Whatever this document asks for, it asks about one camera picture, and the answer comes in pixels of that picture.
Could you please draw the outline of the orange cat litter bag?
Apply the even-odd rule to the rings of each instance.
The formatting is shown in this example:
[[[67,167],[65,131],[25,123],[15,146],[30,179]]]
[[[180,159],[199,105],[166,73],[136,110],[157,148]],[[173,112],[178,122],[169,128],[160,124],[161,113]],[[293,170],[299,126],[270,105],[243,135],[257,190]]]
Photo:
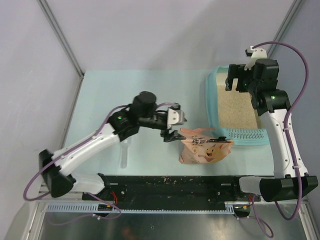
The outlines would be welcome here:
[[[180,154],[181,164],[213,164],[223,160],[231,153],[234,141],[219,143],[207,142],[209,139],[217,139],[219,136],[207,135],[205,132],[213,131],[215,128],[181,128],[180,133],[186,137],[181,142],[184,148]]]

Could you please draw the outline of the clear plastic scoop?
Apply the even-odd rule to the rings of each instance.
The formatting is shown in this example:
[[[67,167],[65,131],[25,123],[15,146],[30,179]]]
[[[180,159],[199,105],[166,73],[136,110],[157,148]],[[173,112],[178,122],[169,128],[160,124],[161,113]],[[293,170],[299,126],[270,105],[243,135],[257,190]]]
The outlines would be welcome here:
[[[131,139],[128,138],[120,143],[120,161],[119,165],[122,169],[125,169],[128,165],[128,153],[131,145]]]

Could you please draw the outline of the black bag clip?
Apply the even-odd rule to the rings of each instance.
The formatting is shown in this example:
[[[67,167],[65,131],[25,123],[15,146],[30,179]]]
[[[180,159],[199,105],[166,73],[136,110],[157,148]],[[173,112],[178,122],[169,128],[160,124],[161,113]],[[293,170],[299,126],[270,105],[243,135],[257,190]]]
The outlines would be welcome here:
[[[230,139],[227,139],[226,136],[220,136],[218,138],[211,138],[206,141],[207,143],[231,143]]]

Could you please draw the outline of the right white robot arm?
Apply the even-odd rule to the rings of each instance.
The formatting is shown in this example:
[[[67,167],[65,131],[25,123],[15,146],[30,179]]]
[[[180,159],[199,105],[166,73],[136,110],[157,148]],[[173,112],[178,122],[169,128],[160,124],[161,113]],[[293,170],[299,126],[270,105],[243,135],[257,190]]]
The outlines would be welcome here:
[[[236,91],[251,95],[252,107],[265,127],[273,157],[273,177],[243,176],[230,188],[231,196],[242,201],[249,193],[262,196],[267,202],[295,200],[305,197],[318,186],[316,176],[310,176],[295,142],[290,117],[288,94],[277,88],[279,65],[276,60],[261,58],[252,68],[230,64],[225,80],[231,91],[237,79]]]

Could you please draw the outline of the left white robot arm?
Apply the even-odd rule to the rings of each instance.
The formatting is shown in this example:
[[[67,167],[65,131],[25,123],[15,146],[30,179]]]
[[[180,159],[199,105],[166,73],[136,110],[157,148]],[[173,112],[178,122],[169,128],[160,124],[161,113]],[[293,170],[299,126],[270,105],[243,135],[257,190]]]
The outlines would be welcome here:
[[[157,104],[156,101],[153,93],[142,91],[132,103],[113,108],[101,126],[84,139],[54,153],[47,149],[41,151],[38,155],[40,173],[51,197],[59,198],[76,191],[107,199],[111,188],[101,174],[76,174],[75,169],[100,151],[136,135],[140,128],[159,130],[165,143],[183,140],[184,137],[172,129],[187,121],[180,104]]]

